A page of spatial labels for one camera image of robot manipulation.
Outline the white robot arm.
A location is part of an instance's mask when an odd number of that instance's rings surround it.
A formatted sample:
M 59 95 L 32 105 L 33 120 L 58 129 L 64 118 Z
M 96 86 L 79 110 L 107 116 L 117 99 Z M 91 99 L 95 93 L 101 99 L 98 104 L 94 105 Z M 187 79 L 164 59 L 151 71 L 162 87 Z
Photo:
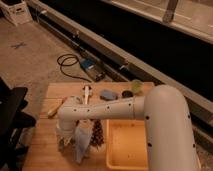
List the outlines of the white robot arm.
M 79 104 L 69 97 L 58 110 L 57 133 L 74 134 L 84 119 L 135 119 L 145 122 L 149 171 L 199 171 L 189 107 L 175 87 L 158 85 L 144 96 L 99 104 Z

